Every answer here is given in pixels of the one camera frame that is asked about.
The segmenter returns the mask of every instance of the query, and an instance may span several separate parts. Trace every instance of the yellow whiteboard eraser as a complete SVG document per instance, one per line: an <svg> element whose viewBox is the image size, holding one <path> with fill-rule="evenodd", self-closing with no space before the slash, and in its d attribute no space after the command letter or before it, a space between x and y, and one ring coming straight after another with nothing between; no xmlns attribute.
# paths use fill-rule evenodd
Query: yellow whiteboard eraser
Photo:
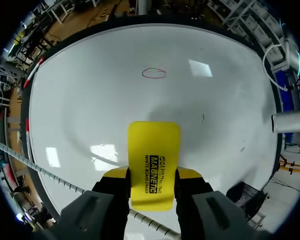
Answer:
<svg viewBox="0 0 300 240"><path fill-rule="evenodd" d="M136 121L128 128L131 203L138 211L168 211L174 200L180 127Z"/></svg>

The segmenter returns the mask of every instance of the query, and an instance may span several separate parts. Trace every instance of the red circle drawing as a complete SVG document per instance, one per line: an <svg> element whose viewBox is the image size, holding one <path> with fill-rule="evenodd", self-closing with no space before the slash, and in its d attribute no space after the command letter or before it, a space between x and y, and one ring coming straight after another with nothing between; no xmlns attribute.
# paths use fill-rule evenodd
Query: red circle drawing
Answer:
<svg viewBox="0 0 300 240"><path fill-rule="evenodd" d="M143 70L142 76L147 79L164 79L167 76L167 72L165 70L154 68L154 67L148 67L147 69Z"/></svg>

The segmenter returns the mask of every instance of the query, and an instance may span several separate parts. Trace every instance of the white spiral cable wrap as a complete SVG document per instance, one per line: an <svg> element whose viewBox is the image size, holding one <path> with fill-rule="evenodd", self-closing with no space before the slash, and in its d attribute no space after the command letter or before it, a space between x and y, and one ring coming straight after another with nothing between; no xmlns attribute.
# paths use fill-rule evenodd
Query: white spiral cable wrap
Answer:
<svg viewBox="0 0 300 240"><path fill-rule="evenodd" d="M13 151L11 148L2 144L1 142L0 142L0 149L2 151L4 151L5 153L9 154L10 156L14 157L15 159L17 159L18 161L22 162L24 165L28 166L29 168L35 170L38 173L41 173L41 174L47 176L48 178L63 185L64 187L69 188L70 190L73 190L76 193L80 193L80 194L83 194L85 192L85 190L82 189L81 187L73 185L70 182L63 180L62 178L54 175L53 173L43 169L42 167L38 166L37 164L33 163L32 161L29 161L24 156L21 156L19 153Z"/></svg>
<svg viewBox="0 0 300 240"><path fill-rule="evenodd" d="M262 66L263 66L263 70L264 73L266 74L266 76L268 77L268 79L280 90L288 92L288 88L280 86L278 83L276 83L275 80L272 79L272 77L268 74L267 70L266 70L266 66L265 66L265 61L266 61L266 56L269 53L269 51L275 47L280 47L281 44L276 44L276 45L272 45L270 46L264 53L263 58L262 58Z"/></svg>
<svg viewBox="0 0 300 240"><path fill-rule="evenodd" d="M71 184L70 182L63 180L62 178L54 175L51 172L48 172L47 170L43 169L42 167L38 166L37 164L33 163L32 161L26 159L24 156L20 155L19 153L13 151L10 147L4 145L3 143L0 142L0 150L4 151L5 153L9 154L10 156L14 157L18 161L22 162L24 165L28 166L29 168L35 170L38 173L41 173L48 178L54 180L55 182L63 185L64 187L75 191L76 193L83 194L86 190ZM168 238L171 238L173 240L179 240L181 239L181 234L175 232L171 228L164 226L157 221L135 211L130 209L129 215L133 217L136 220L139 220L141 223L147 224L149 228L155 229L157 232L162 233Z"/></svg>

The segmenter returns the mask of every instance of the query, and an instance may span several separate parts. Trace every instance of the black mesh basket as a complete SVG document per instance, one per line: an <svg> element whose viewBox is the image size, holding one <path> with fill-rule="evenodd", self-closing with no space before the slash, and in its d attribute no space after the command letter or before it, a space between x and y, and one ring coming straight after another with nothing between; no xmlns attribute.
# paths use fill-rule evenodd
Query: black mesh basket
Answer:
<svg viewBox="0 0 300 240"><path fill-rule="evenodd" d="M244 182L239 182L226 192L226 196L244 210L245 220L249 221L257 214L267 195Z"/></svg>

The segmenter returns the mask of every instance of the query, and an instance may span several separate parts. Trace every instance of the whiteboard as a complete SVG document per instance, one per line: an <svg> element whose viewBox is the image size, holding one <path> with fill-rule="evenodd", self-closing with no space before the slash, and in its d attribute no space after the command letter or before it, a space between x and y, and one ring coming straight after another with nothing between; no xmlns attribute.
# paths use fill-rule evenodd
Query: whiteboard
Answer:
<svg viewBox="0 0 300 240"><path fill-rule="evenodd" d="M222 35L161 23L115 28L59 51L33 81L34 161L83 189L128 165L134 121L179 124L178 165L202 174L214 190L226 194L240 180L260 189L271 176L277 149L271 84L260 57ZM58 212L79 196L41 181ZM180 232L175 204L143 214ZM134 219L125 237L163 238Z"/></svg>

